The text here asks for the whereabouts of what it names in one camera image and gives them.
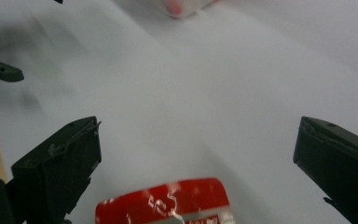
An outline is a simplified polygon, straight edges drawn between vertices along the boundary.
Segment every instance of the red and white object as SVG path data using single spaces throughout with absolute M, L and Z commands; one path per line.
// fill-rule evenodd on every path
M 215 0 L 151 0 L 163 12 L 174 18 L 186 17 Z
M 215 178 L 173 182 L 97 205 L 96 224 L 235 224 L 226 191 Z

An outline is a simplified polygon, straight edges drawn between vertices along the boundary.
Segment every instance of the red label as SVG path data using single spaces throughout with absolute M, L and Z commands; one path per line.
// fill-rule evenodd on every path
M 185 224 L 220 224 L 219 216 L 203 217 L 196 220 L 187 221 Z
M 226 191 L 218 179 L 194 179 L 139 190 L 99 203 L 95 218 L 96 224 L 145 224 L 228 205 Z M 188 223 L 219 222 L 201 219 Z

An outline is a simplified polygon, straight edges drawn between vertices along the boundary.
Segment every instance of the white table surface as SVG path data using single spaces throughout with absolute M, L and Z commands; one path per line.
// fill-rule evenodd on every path
M 358 0 L 221 0 L 176 21 L 145 0 L 0 0 L 0 148 L 10 165 L 95 115 L 103 162 L 69 216 L 217 176 L 240 224 L 349 223 L 292 162 L 301 116 L 358 134 Z

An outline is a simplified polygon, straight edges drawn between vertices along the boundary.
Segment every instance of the red object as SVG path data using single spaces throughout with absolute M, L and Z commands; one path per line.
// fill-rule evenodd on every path
M 229 202 L 222 183 L 205 178 L 165 184 L 101 202 L 95 217 L 96 224 L 145 224 L 225 206 Z M 186 224 L 203 224 L 216 217 L 189 220 Z
M 173 16 L 180 16 L 183 12 L 178 0 L 167 0 L 167 8 Z

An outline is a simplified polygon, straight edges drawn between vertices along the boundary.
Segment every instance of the white surface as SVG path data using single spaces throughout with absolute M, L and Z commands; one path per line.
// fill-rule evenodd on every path
M 292 162 L 301 116 L 358 134 L 358 1 L 222 0 L 175 21 L 142 0 L 0 0 L 7 165 L 64 124 L 103 122 L 70 218 L 136 189 L 217 176 L 240 224 L 349 223 Z

